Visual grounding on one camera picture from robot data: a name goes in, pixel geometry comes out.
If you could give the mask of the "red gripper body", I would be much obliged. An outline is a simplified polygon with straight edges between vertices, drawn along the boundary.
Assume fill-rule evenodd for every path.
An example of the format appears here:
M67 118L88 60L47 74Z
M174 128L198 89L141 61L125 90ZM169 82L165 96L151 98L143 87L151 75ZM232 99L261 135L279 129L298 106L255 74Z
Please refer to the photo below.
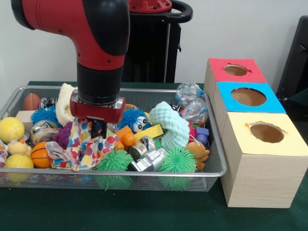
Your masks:
M74 117L78 118L92 118L104 120L105 123L118 124L123 116L126 104L123 103L120 108L114 109L110 107L90 105L86 103L71 103L70 110Z

